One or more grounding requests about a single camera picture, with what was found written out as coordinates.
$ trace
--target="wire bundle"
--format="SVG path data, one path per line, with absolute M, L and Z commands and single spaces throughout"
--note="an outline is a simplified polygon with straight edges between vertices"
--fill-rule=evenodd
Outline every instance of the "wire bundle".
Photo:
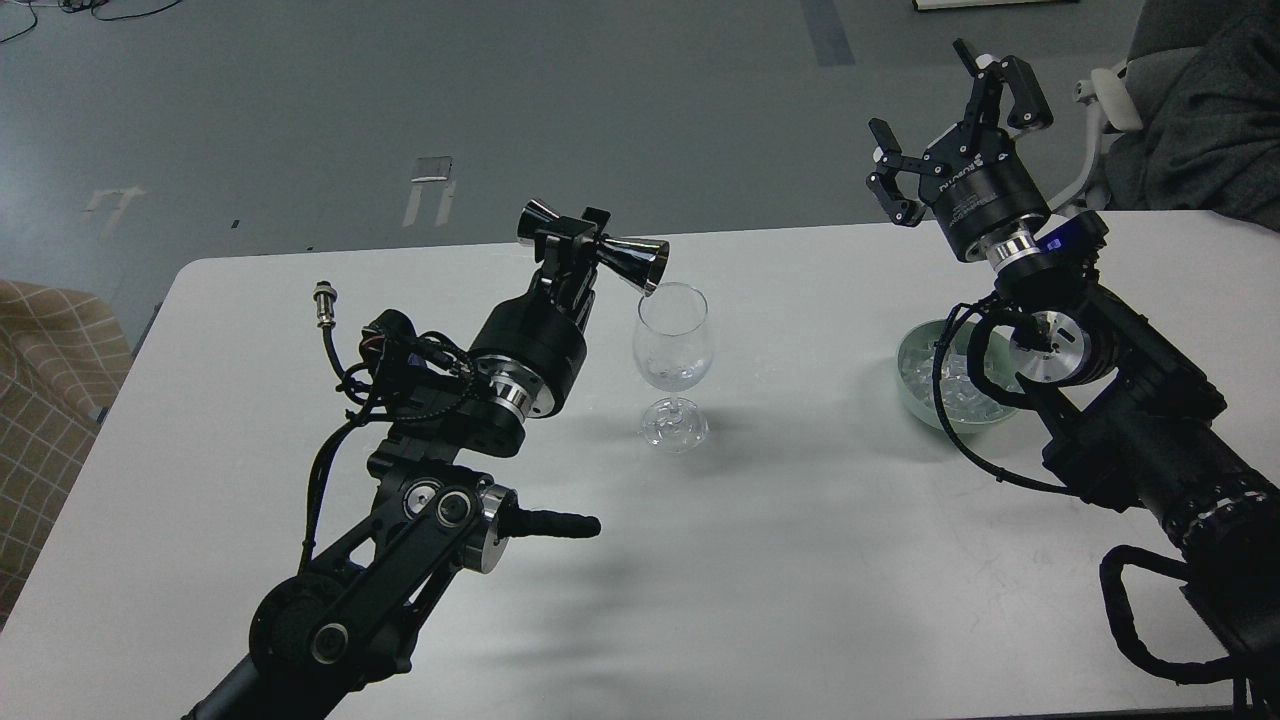
M 951 441 L 951 443 L 955 445 L 956 448 L 960 450 L 960 452 L 966 459 L 969 459 L 970 462 L 993 475 L 997 482 L 1009 483 L 1027 489 L 1079 497 L 1070 488 L 1051 483 L 1044 483 L 1041 480 L 1034 480 L 1032 478 L 1020 475 L 1011 470 L 1006 470 L 1000 465 L 989 462 L 988 460 L 986 460 L 984 457 L 970 450 L 969 446 L 966 446 L 964 441 L 960 439 L 960 436 L 956 433 L 955 428 L 951 427 L 951 419 L 947 418 L 946 404 L 942 402 L 942 364 L 945 363 L 947 352 L 951 348 L 951 342 L 955 340 L 956 334 L 960 332 L 960 328 L 964 327 L 964 324 L 969 320 L 969 318 L 972 318 L 975 314 L 987 315 L 989 313 L 998 310 L 1004 304 L 1000 296 L 993 292 L 974 304 L 961 302 L 955 307 L 952 307 L 951 313 L 947 314 L 946 323 L 943 324 L 942 328 L 942 337 L 940 337 L 938 341 L 933 345 L 933 409 L 938 414 L 938 423 L 942 424 L 942 432 L 947 434 L 947 438 Z
M 365 337 L 361 341 L 361 356 L 376 356 L 378 361 L 365 360 L 344 369 L 333 343 L 333 325 L 321 325 L 321 332 L 324 334 L 324 347 L 325 355 L 329 357 L 329 365 L 339 379 L 335 389 L 358 405 L 360 410 L 355 413 L 351 410 L 347 411 L 347 421 L 324 441 L 311 464 L 311 474 L 307 479 L 307 524 L 306 534 L 302 539 L 302 557 L 298 561 L 298 573 L 306 569 L 315 552 L 316 529 L 320 524 L 320 507 L 324 502 L 325 488 L 329 484 L 329 470 L 333 466 L 334 457 L 338 455 L 338 448 L 347 439 L 347 436 L 356 428 L 367 425 L 369 423 L 425 423 L 443 418 L 461 407 L 467 400 L 477 397 L 481 388 L 481 375 L 471 355 L 443 333 L 430 331 L 410 341 L 408 351 L 411 356 L 440 368 L 445 374 L 462 378 L 466 380 L 463 391 L 453 402 L 431 413 L 375 413 L 378 407 L 389 407 L 401 396 L 401 388 L 392 387 L 396 383 L 388 379 L 389 374 L 394 374 L 394 370 L 388 370 L 385 363 L 388 359 L 388 345 L 397 341 L 389 341 L 383 334 Z M 434 372 L 421 365 L 417 369 Z M 366 383 L 356 378 L 361 372 L 371 373 L 370 382 Z
M 67 13 L 68 15 L 73 15 L 76 13 L 83 13 L 84 10 L 88 10 L 88 14 L 93 15 L 95 19 L 99 19 L 99 20 L 102 20 L 102 22 L 115 22 L 115 20 L 132 20 L 132 19 L 137 19 L 137 18 L 147 18 L 147 17 L 151 17 L 151 15 L 156 15 L 159 13 L 163 13 L 163 12 L 168 10 L 169 8 L 173 8 L 178 3 L 182 3 L 182 0 L 173 0 L 168 5 L 156 8 L 155 10 L 148 10 L 146 13 L 134 13 L 132 15 L 102 17 L 102 15 L 97 14 L 97 12 L 102 6 L 105 6 L 106 4 L 109 4 L 111 0 L 55 0 L 54 3 L 45 3 L 45 4 L 38 4 L 38 5 L 36 4 L 35 0 L 9 0 L 9 1 L 10 3 L 15 3 L 18 5 L 26 5 L 27 6 L 27 9 L 31 12 L 31 24 L 27 26 L 26 29 L 22 29 L 19 32 L 15 32 L 15 33 L 10 35 L 9 37 L 5 37 L 4 40 L 0 40 L 0 45 L 4 45 L 5 42 L 9 42 L 10 40 L 15 40 L 15 38 L 22 37 L 22 36 L 27 35 L 28 32 L 36 29 L 36 26 L 40 24 L 40 15 L 36 14 L 36 8 L 58 8 L 63 13 Z

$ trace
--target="black cable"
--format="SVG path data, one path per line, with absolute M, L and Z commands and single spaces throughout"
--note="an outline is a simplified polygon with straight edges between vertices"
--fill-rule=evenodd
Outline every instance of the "black cable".
M 173 8 L 178 3 L 182 3 L 182 0 L 173 0 L 173 3 L 169 3 L 164 8 L 156 8 L 155 10 L 151 10 L 151 12 L 147 12 L 147 13 L 138 13 L 136 15 L 116 15 L 114 18 L 104 18 L 102 15 L 97 14 L 97 9 L 101 8 L 102 5 L 106 5 L 108 1 L 109 0 L 102 0 L 100 3 L 99 1 L 91 1 L 90 3 L 88 14 L 93 15 L 95 19 L 102 20 L 104 23 L 110 23 L 110 22 L 115 22 L 115 20 L 132 20 L 132 19 L 147 18 L 147 17 L 163 13 L 163 12 L 168 10 L 169 8 Z
M 311 462 L 311 475 L 307 478 L 307 524 L 302 536 L 302 557 L 298 560 L 298 574 L 311 564 L 311 557 L 316 547 L 316 530 L 320 527 L 320 506 L 324 503 L 324 491 L 329 484 L 329 469 L 338 454 L 338 447 L 347 439 L 352 430 L 358 428 L 356 418 L 349 419 L 340 428 L 334 430 Z
M 37 15 L 36 14 L 36 9 L 31 6 L 31 4 L 32 4 L 33 0 L 27 0 L 26 3 L 23 3 L 22 0 L 14 0 L 14 1 L 18 3 L 19 5 L 26 5 L 27 9 L 31 10 L 31 24 L 27 26 L 27 29 L 24 29 L 22 32 L 15 32 L 15 33 L 10 35 L 9 37 L 6 37 L 4 40 L 0 40 L 0 45 L 4 45 L 5 42 L 9 42 L 10 40 L 14 40 L 15 37 L 22 37 L 22 36 L 27 35 L 28 32 L 36 29 L 36 26 L 40 24 L 40 15 Z
M 333 368 L 339 380 L 346 380 L 346 370 L 342 369 L 342 361 L 338 359 L 338 348 L 333 345 L 333 325 L 321 327 L 320 334 L 324 336 L 324 354 L 329 357 L 329 366 Z
M 969 347 L 965 350 L 965 355 L 969 359 L 969 380 L 973 382 L 973 387 L 978 388 L 978 392 L 1006 407 L 1036 410 L 1036 406 L 1025 393 L 1005 389 L 987 377 L 984 364 L 987 347 L 991 345 L 992 331 L 996 329 L 996 325 L 1001 324 L 998 319 L 1000 316 L 1001 313 L 998 307 L 992 313 L 987 313 L 980 320 L 978 320 L 978 325 L 969 334 Z
M 972 318 L 975 313 L 984 314 L 986 311 L 995 307 L 998 302 L 1000 302 L 1000 296 L 993 292 L 987 297 L 983 297 L 978 302 L 974 302 L 973 305 L 966 305 L 961 302 L 955 307 L 952 307 L 951 313 L 947 314 L 947 319 L 943 323 L 942 328 L 942 337 L 933 343 L 932 391 L 933 391 L 933 410 L 934 413 L 937 413 L 938 423 L 942 425 L 942 432 L 946 433 L 947 439 L 951 441 L 951 445 L 956 446 L 960 454 L 968 457 L 970 462 L 973 462 L 978 468 L 982 468 L 988 474 L 993 475 L 996 478 L 996 482 L 1009 483 L 1011 486 L 1018 486 L 1027 489 L 1078 497 L 1076 493 L 1073 492 L 1070 488 L 1043 483 L 1041 480 L 1034 480 L 1025 475 L 1019 475 L 1018 473 L 1006 470 L 1005 468 L 1001 468 L 1000 465 L 996 465 L 993 462 L 988 462 L 984 457 L 970 450 L 969 446 L 966 446 L 963 439 L 960 439 L 960 436 L 955 432 L 955 428 L 951 427 L 951 419 L 947 418 L 946 404 L 942 401 L 942 361 L 943 359 L 946 359 L 947 351 L 951 348 L 951 341 L 955 340 L 955 336 L 959 334 L 960 328 L 964 327 L 964 324 L 969 320 L 969 318 Z M 961 315 L 957 319 L 956 316 L 960 315 L 960 310 L 964 310 L 964 315 Z
M 355 375 L 361 370 L 369 370 L 369 363 L 356 363 L 351 368 L 347 368 L 339 375 L 342 382 L 334 389 L 344 393 L 347 400 L 351 400 L 356 405 L 365 405 L 367 397 L 361 397 L 360 393 L 369 393 L 369 391 L 372 389 L 372 386 L 357 380 Z
M 442 407 L 439 410 L 435 410 L 435 411 L 431 411 L 431 413 L 425 413 L 425 414 L 421 414 L 421 415 L 392 415 L 392 414 L 387 414 L 387 415 L 378 415 L 374 419 L 376 419 L 376 420 L 390 420 L 390 421 L 396 421 L 396 423 L 425 423 L 425 421 L 429 421 L 429 420 L 435 420 L 438 418 L 443 418 L 444 415 L 448 415 L 449 413 L 453 413 L 458 407 L 462 407 L 463 402 L 479 397 L 480 388 L 483 387 L 483 383 L 480 383 L 480 369 L 476 368 L 475 359 L 471 357 L 470 352 L 467 352 L 466 350 L 462 350 L 452 340 L 449 340 L 447 336 L 444 336 L 444 334 L 442 334 L 439 332 L 435 332 L 435 331 L 429 331 L 429 332 L 422 333 L 421 336 L 419 336 L 417 341 L 422 346 L 428 346 L 430 348 L 438 350 L 438 351 L 448 355 L 449 357 L 453 359 L 453 361 L 456 364 L 462 365 L 462 368 L 465 369 L 465 373 L 462 373 L 462 374 L 466 375 L 467 384 L 462 388 L 462 392 L 458 393 L 457 400 L 454 400 L 448 406 Z
M 1240 674 L 1239 662 L 1229 656 L 1208 662 L 1169 662 L 1152 655 L 1147 650 L 1147 644 L 1138 637 L 1138 629 L 1134 626 L 1133 606 L 1129 605 L 1129 593 L 1120 577 L 1126 565 L 1134 565 L 1175 580 L 1190 582 L 1192 577 L 1190 568 L 1185 562 L 1156 555 L 1140 547 L 1121 544 L 1112 547 L 1102 557 L 1102 562 L 1098 564 L 1098 578 L 1102 582 L 1102 602 L 1107 611 L 1107 624 L 1111 626 L 1116 648 L 1129 662 L 1151 675 L 1178 684 L 1220 683 Z

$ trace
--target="plaid fabric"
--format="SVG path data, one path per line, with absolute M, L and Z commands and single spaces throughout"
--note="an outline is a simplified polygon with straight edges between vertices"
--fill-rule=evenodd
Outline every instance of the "plaid fabric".
M 0 628 L 131 365 L 97 297 L 0 281 Z

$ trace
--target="glass stem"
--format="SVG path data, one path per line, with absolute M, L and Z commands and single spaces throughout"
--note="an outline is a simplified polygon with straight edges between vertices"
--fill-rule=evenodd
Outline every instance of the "glass stem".
M 685 411 L 680 406 L 680 396 L 671 393 L 671 398 L 667 402 L 667 424 L 678 425 L 685 421 Z

